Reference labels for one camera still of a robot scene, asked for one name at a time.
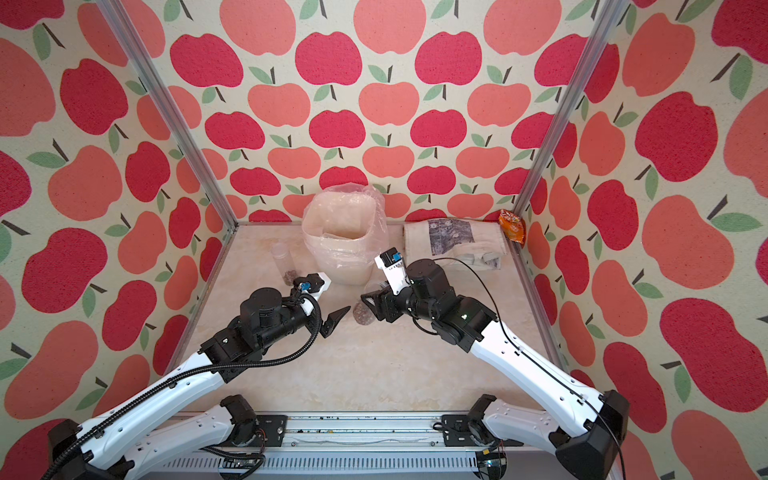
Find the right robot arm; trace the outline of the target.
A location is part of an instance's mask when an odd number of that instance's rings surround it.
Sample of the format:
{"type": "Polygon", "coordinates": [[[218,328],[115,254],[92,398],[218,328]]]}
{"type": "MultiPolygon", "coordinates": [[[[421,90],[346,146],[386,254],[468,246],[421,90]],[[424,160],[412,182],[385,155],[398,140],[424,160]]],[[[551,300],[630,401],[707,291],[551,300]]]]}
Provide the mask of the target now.
{"type": "Polygon", "coordinates": [[[625,463],[630,404],[619,392],[598,391],[540,355],[506,327],[496,303],[456,293],[438,262],[405,264],[391,248],[376,256],[375,265],[387,283],[361,301],[377,320],[429,322],[429,334],[491,365],[538,403],[533,410],[482,395],[459,429],[474,443],[537,448],[576,479],[605,479],[613,465],[625,463]]]}

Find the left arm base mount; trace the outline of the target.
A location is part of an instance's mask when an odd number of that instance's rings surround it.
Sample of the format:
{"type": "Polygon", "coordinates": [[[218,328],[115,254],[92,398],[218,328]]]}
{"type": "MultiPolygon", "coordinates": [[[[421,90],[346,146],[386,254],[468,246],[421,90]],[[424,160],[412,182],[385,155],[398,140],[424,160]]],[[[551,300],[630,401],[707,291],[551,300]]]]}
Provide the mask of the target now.
{"type": "Polygon", "coordinates": [[[288,417],[258,414],[255,420],[237,424],[227,442],[236,447],[281,447],[288,417]]]}

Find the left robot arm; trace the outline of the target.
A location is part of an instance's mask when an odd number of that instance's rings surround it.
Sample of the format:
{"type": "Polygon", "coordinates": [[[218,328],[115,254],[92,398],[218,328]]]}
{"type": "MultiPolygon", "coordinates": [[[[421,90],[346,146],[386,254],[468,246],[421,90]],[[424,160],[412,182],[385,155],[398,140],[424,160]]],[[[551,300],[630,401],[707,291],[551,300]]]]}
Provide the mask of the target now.
{"type": "Polygon", "coordinates": [[[258,415],[241,395],[230,395],[191,419],[166,422],[245,371],[293,362],[318,337],[329,337],[350,310],[323,314],[318,300],[329,285],[312,274],[298,279],[288,295],[272,287],[253,291],[225,328],[169,374],[101,415],[54,427],[44,478],[140,479],[195,450],[260,467],[261,452],[230,454],[223,448],[249,446],[264,435],[258,415]]]}

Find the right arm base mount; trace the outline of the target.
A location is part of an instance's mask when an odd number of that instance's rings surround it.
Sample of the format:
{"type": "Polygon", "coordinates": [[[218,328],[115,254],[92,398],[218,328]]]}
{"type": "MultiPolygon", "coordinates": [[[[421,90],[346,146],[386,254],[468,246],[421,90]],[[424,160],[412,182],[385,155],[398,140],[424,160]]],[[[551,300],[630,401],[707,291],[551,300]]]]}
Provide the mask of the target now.
{"type": "Polygon", "coordinates": [[[480,420],[467,414],[444,414],[432,428],[442,435],[447,447],[495,448],[501,444],[480,420]]]}

